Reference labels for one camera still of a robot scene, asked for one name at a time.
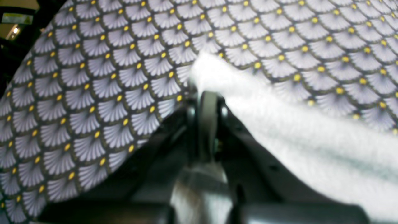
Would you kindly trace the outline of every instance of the fan pattern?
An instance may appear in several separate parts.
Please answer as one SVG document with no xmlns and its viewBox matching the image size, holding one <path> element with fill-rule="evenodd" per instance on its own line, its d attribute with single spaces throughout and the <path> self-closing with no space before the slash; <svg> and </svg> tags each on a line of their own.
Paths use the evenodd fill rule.
<svg viewBox="0 0 398 224">
<path fill-rule="evenodd" d="M 0 101 L 11 222 L 87 191 L 173 112 L 200 51 L 281 97 L 397 133 L 392 0 L 69 0 Z"/>
</svg>

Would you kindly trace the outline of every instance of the white fluffy fabric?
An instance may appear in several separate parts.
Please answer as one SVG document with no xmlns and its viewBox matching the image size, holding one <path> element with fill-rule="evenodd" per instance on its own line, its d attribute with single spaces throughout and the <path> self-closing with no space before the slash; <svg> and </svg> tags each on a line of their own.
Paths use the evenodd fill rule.
<svg viewBox="0 0 398 224">
<path fill-rule="evenodd" d="M 374 222 L 398 222 L 398 138 L 315 105 L 280 99 L 261 77 L 202 53 L 191 78 L 221 93 L 254 138 L 316 191 L 360 205 Z"/>
</svg>

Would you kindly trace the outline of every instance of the white cloth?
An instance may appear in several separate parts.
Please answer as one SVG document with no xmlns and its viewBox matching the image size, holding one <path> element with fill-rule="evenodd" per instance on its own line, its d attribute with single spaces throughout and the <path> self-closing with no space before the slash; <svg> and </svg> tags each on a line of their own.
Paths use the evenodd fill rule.
<svg viewBox="0 0 398 224">
<path fill-rule="evenodd" d="M 191 70 L 198 91 L 221 93 L 253 137 L 291 172 L 331 199 L 360 205 L 374 222 L 398 223 L 398 138 L 360 120 L 292 104 L 262 77 L 202 53 Z"/>
</svg>

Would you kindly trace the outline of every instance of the patterned fabric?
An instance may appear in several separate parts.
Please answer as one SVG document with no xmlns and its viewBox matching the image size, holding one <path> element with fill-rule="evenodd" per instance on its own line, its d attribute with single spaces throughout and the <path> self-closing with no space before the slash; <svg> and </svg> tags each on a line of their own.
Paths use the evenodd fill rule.
<svg viewBox="0 0 398 224">
<path fill-rule="evenodd" d="M 0 101 L 1 207 L 29 221 L 98 185 L 183 100 L 200 51 L 265 75 L 286 100 L 397 133 L 397 9 L 393 0 L 69 0 Z"/>
</svg>

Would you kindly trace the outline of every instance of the fabric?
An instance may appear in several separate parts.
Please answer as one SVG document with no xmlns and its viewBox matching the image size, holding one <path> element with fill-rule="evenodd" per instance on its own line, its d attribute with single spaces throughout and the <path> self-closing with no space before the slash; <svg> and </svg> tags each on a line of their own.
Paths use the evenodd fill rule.
<svg viewBox="0 0 398 224">
<path fill-rule="evenodd" d="M 256 141 L 308 186 L 361 206 L 373 223 L 398 223 L 398 139 L 392 133 L 287 103 L 263 76 L 244 74 L 213 55 L 198 57 L 192 78 L 199 92 L 222 94 Z"/>
<path fill-rule="evenodd" d="M 1 207 L 36 217 L 104 180 L 187 91 L 199 52 L 398 132 L 391 0 L 69 0 L 0 101 Z"/>
</svg>

